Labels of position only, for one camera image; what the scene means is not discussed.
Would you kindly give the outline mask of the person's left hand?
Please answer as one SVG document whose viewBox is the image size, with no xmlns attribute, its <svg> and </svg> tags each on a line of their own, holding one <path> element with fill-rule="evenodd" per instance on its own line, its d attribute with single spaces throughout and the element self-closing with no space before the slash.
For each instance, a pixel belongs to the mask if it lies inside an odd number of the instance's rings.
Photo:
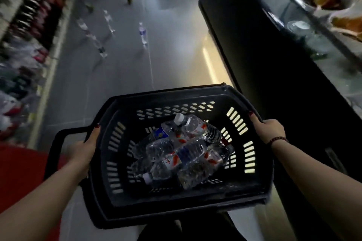
<svg viewBox="0 0 362 241">
<path fill-rule="evenodd" d="M 90 162 L 96 150 L 95 147 L 87 147 L 84 142 L 79 141 L 73 144 L 71 147 L 71 157 L 67 164 L 70 167 L 72 175 L 78 183 L 87 177 Z"/>
</svg>

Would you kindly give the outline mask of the person's right hand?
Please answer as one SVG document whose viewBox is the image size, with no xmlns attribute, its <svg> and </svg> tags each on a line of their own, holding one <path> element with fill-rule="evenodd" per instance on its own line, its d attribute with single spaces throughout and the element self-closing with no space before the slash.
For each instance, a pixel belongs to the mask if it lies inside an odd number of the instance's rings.
<svg viewBox="0 0 362 241">
<path fill-rule="evenodd" d="M 263 121 L 265 127 L 261 130 L 256 130 L 260 139 L 267 145 L 273 144 L 277 140 L 286 141 L 286 133 L 283 125 L 278 120 L 269 119 Z"/>
</svg>

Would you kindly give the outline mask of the black plastic shopping basket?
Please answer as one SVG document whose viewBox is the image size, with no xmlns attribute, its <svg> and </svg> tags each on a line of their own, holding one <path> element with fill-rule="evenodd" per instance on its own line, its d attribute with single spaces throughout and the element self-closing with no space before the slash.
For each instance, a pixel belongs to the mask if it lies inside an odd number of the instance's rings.
<svg viewBox="0 0 362 241">
<path fill-rule="evenodd" d="M 242 93 L 224 83 L 111 97 L 91 125 L 56 134 L 44 180 L 57 171 L 65 138 L 86 133 L 87 140 L 99 123 L 88 177 L 80 183 L 89 216 L 99 229 L 266 204 L 274 162 L 252 126 L 250 111 L 261 119 Z M 132 174 L 132 148 L 177 113 L 194 114 L 215 126 L 235 151 L 213 177 L 193 189 L 184 190 L 174 180 L 151 188 Z"/>
</svg>

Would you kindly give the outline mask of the person's right forearm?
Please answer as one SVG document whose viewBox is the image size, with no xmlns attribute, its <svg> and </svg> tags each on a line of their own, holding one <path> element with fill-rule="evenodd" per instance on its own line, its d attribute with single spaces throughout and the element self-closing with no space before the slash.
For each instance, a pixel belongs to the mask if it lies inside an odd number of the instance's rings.
<svg viewBox="0 0 362 241">
<path fill-rule="evenodd" d="M 362 241 L 362 183 L 315 160 L 287 141 L 271 144 L 298 189 L 343 241 Z"/>
</svg>

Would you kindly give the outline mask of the person's left forearm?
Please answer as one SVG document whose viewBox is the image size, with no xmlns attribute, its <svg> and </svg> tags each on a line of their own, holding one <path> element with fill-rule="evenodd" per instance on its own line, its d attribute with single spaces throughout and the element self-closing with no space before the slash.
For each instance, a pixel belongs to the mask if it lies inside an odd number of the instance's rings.
<svg viewBox="0 0 362 241">
<path fill-rule="evenodd" d="M 45 241 L 61 220 L 89 163 L 70 161 L 0 214 L 0 241 Z"/>
</svg>

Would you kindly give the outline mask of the black display counter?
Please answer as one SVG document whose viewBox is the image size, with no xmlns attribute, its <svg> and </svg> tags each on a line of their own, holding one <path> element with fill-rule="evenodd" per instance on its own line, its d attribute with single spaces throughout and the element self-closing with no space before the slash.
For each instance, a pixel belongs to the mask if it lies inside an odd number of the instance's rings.
<svg viewBox="0 0 362 241">
<path fill-rule="evenodd" d="M 234 84 L 290 143 L 362 182 L 362 119 L 260 0 L 199 0 Z"/>
</svg>

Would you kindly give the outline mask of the blue-label clear water bottle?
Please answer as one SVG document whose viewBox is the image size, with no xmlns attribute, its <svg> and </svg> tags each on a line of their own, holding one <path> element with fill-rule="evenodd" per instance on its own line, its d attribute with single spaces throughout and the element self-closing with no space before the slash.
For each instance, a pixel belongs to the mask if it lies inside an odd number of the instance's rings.
<svg viewBox="0 0 362 241">
<path fill-rule="evenodd" d="M 177 127 L 182 124 L 182 121 L 170 120 L 163 122 L 159 128 L 152 130 L 150 134 L 142 138 L 132 149 L 133 157 L 140 159 L 146 155 L 146 147 L 148 144 L 156 140 L 167 138 L 172 135 Z"/>
</svg>

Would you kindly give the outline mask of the red-label clear water bottle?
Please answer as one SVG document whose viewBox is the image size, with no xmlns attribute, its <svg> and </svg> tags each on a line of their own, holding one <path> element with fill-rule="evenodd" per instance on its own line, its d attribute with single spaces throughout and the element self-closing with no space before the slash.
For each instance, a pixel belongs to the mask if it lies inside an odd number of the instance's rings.
<svg viewBox="0 0 362 241">
<path fill-rule="evenodd" d="M 231 144 L 209 145 L 205 153 L 179 170 L 177 173 L 179 184 L 184 190 L 196 187 L 224 166 L 234 151 Z"/>
</svg>

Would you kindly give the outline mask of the large blue-label water bottle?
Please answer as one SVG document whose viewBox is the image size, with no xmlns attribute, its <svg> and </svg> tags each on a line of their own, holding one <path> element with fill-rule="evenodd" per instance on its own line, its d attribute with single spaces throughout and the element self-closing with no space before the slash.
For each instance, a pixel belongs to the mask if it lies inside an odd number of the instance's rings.
<svg viewBox="0 0 362 241">
<path fill-rule="evenodd" d="M 203 139 L 192 139 L 175 151 L 167 153 L 155 161 L 151 161 L 149 157 L 140 158 L 131 165 L 131 171 L 136 178 L 141 178 L 143 174 L 150 172 L 156 161 L 159 161 L 166 155 L 178 155 L 182 161 L 180 166 L 182 168 L 205 153 L 209 145 L 210 143 Z"/>
</svg>

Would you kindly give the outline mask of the red mat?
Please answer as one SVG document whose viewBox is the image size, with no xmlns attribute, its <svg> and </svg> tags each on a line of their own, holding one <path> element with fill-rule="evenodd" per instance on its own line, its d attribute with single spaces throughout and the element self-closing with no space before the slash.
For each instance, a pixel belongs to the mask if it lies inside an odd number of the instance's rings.
<svg viewBox="0 0 362 241">
<path fill-rule="evenodd" d="M 26 148 L 0 146 L 0 214 L 44 181 L 48 154 Z M 60 240 L 61 220 L 45 241 Z"/>
</svg>

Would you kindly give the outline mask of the clear glass plate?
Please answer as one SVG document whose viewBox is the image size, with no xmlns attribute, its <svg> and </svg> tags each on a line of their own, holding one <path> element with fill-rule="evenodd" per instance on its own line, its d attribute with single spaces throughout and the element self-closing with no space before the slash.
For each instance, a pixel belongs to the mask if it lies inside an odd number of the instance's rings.
<svg viewBox="0 0 362 241">
<path fill-rule="evenodd" d="M 287 29 L 296 36 L 303 37 L 313 32 L 310 24 L 303 20 L 293 20 L 287 23 Z"/>
</svg>

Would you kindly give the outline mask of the standing blue-label water bottle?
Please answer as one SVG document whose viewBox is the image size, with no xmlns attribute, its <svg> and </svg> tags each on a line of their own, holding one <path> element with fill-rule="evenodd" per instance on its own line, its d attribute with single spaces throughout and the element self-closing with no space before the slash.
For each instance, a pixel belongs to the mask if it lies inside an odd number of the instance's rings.
<svg viewBox="0 0 362 241">
<path fill-rule="evenodd" d="M 142 44 L 146 46 L 148 44 L 147 30 L 142 22 L 139 22 L 139 33 L 141 36 Z"/>
</svg>

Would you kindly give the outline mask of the person's black trousers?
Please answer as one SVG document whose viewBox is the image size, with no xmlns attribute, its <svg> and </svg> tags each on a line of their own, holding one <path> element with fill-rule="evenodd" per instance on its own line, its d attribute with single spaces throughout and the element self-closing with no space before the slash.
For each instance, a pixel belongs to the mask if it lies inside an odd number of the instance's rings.
<svg viewBox="0 0 362 241">
<path fill-rule="evenodd" d="M 137 241 L 247 241 L 227 212 L 197 213 L 148 223 Z"/>
</svg>

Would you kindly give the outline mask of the dish of orange food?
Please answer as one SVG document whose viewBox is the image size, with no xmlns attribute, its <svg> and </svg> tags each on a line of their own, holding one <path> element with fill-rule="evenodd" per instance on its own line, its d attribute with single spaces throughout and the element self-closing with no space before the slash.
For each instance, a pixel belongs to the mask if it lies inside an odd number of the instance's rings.
<svg viewBox="0 0 362 241">
<path fill-rule="evenodd" d="M 362 11 L 344 10 L 328 18 L 330 29 L 362 42 Z"/>
</svg>

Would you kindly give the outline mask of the bowl of dark food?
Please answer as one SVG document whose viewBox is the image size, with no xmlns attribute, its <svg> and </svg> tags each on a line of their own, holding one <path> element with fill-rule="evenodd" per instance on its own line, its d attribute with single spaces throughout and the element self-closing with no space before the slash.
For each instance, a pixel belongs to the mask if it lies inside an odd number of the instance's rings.
<svg viewBox="0 0 362 241">
<path fill-rule="evenodd" d="M 351 7 L 351 5 L 353 5 L 355 0 L 302 0 L 302 1 L 308 6 L 316 9 L 338 11 Z"/>
</svg>

